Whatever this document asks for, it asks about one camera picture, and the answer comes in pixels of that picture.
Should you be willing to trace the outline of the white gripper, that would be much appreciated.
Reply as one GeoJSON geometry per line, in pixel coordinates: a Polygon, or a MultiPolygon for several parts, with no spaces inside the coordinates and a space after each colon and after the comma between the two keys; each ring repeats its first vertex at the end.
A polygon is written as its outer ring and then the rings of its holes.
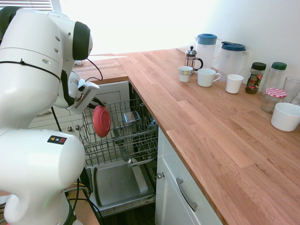
{"type": "Polygon", "coordinates": [[[105,107],[105,105],[98,98],[95,97],[99,91],[99,86],[92,82],[86,82],[86,84],[87,86],[82,92],[81,98],[78,101],[75,101],[75,103],[69,107],[69,111],[80,114],[84,111],[86,107],[90,109],[95,109],[96,106],[90,104],[91,101],[97,103],[102,107],[105,107]]]}

